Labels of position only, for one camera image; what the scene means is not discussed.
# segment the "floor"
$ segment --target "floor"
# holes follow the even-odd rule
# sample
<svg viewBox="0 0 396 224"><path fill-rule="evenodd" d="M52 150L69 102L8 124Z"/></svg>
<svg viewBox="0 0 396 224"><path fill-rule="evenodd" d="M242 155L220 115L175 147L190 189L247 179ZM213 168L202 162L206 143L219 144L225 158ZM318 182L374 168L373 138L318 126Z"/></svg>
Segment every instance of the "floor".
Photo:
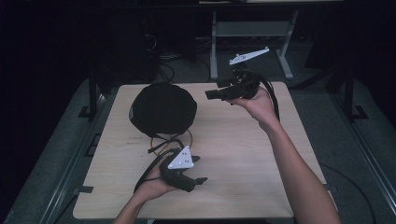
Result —
<svg viewBox="0 0 396 224"><path fill-rule="evenodd" d="M278 42L263 40L264 46L278 48ZM294 74L293 80L283 77L273 50L250 60L247 67L263 73L271 81L283 81L294 86L320 72L304 67L311 44L294 42L287 58ZM219 55L219 78L232 74L227 64L235 52ZM163 66L163 73L173 82L206 82L209 54L198 54L200 60L173 60ZM396 223L383 190L378 185L372 165L364 157L366 147L376 158L392 186L396 185L396 132L375 105L370 92L355 80L354 105L360 105L368 119L349 122L340 106L343 91L329 94L325 77L303 89L290 91L311 145L321 164L343 223ZM154 81L163 81L158 75ZM117 95L117 88L98 101L98 114L91 121L79 118L81 108L89 104L88 80L81 83L58 127L37 162L20 196L14 203L7 223L111 223L112 220L77 220L72 211L77 189L87 173L94 152L92 142L97 142L106 123L106 117ZM291 219L268 219L271 223L293 223Z"/></svg>

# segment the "wooden table top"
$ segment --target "wooden table top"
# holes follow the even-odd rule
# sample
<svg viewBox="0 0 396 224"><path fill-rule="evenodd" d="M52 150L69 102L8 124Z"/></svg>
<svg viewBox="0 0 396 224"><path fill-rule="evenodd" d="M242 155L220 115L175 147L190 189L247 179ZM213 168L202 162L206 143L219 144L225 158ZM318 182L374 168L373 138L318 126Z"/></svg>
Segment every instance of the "wooden table top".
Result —
<svg viewBox="0 0 396 224"><path fill-rule="evenodd" d="M326 183L286 85L273 85L282 125L306 163ZM190 193L177 190L146 203L138 217L292 217L270 142L257 121L240 106L207 100L205 91L215 90L215 83L179 86L198 104L190 127L191 154L201 159L185 175L208 180ZM147 153L150 138L128 119L131 104L144 87L120 87L84 182L84 186L93 187L92 193L79 194L76 218L116 217L155 159ZM184 145L190 143L188 133L179 139Z"/></svg>

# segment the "metal stand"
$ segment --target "metal stand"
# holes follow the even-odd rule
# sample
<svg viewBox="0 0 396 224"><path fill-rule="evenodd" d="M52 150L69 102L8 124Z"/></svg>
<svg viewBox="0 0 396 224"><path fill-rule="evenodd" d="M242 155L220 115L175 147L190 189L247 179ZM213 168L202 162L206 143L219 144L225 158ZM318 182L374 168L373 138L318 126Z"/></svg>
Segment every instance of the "metal stand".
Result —
<svg viewBox="0 0 396 224"><path fill-rule="evenodd" d="M210 76L218 79L218 61L216 58L217 36L284 36L285 42L276 55L282 66L286 79L293 79L289 64L286 60L286 51L289 46L298 10L295 10L289 21L217 21L216 11L212 21L212 50L210 52Z"/></svg>

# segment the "black hat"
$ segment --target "black hat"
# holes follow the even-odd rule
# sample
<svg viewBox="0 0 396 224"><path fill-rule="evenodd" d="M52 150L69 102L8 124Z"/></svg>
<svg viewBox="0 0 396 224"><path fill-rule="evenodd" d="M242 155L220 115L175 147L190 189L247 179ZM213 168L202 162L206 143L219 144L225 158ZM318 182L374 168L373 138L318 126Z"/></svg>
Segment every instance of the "black hat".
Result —
<svg viewBox="0 0 396 224"><path fill-rule="evenodd" d="M158 133L183 134L192 125L197 103L179 86L155 83L145 87L134 99L129 120L149 137Z"/></svg>

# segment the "person's right hand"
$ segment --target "person's right hand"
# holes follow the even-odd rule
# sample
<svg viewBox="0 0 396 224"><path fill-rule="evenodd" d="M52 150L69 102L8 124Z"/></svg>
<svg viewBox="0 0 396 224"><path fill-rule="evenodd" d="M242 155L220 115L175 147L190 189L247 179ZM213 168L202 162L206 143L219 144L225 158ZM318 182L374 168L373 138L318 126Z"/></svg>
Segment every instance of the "person's right hand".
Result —
<svg viewBox="0 0 396 224"><path fill-rule="evenodd" d="M262 87L259 87L257 94L251 99L237 98L227 102L244 107L265 131L268 125L277 120L271 97Z"/></svg>

